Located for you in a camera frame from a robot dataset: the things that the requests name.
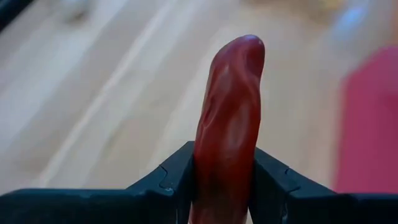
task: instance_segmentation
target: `light wood surface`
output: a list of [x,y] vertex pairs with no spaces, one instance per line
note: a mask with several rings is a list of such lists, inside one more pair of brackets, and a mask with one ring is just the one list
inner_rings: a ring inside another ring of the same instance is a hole
[[393,0],[36,0],[0,34],[0,193],[125,188],[195,138],[210,62],[266,45],[257,146],[331,186],[338,87],[393,37]]

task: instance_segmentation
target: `glossy red surface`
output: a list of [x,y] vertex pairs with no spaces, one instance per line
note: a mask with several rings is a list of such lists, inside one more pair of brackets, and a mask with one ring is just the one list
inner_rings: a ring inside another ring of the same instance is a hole
[[198,197],[192,224],[246,221],[264,57],[262,41],[245,35],[225,45],[211,63],[193,155]]

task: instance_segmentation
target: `white object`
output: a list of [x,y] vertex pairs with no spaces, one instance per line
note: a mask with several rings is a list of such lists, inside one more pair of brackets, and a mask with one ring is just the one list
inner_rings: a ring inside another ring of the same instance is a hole
[[90,0],[58,0],[62,17],[73,20],[86,14],[90,8]]

